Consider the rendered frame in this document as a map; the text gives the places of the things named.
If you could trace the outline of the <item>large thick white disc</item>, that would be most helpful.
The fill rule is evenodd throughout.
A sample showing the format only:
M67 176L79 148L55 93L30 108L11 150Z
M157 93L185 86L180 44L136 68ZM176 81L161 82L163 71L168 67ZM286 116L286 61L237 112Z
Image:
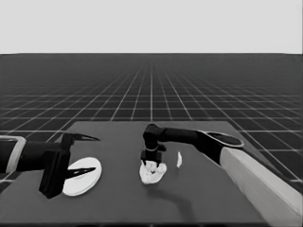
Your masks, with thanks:
M100 179L102 166L100 161L94 157L81 158L71 164L68 169L94 167L95 170L75 178L65 179L63 194L69 197L82 195L92 189Z

